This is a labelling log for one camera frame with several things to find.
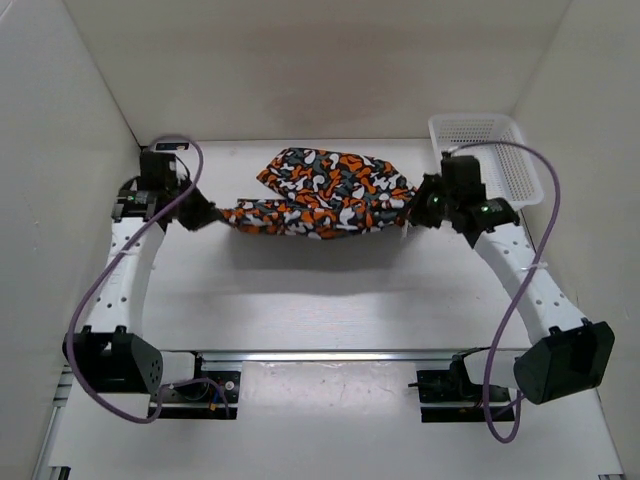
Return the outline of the orange camouflage shorts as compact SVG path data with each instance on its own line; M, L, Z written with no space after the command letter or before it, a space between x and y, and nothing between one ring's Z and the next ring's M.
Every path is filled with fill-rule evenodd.
M417 189L392 163L321 149L282 150L257 175L278 199L239 199L220 211L243 233L334 240L402 227Z

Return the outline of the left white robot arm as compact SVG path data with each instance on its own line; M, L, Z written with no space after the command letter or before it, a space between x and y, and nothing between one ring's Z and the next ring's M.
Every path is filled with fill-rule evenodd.
M98 394L155 394L174 384L186 399L198 400L208 392L209 375L195 353L162 351L144 339L143 308L168 226L195 230L217 214L175 153L144 151L139 168L115 197L107 270L90 290L64 354Z

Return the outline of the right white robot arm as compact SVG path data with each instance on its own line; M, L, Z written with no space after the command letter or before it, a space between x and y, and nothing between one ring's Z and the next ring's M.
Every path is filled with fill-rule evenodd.
M476 347L456 354L449 375L455 396L470 400L488 384L518 390L540 405L602 383L613 330L588 320L564 295L536 259L509 202L488 198L475 157L443 157L440 173L424 175L409 219L430 228L448 222L465 237L514 301L509 310L520 315L531 343L524 352Z

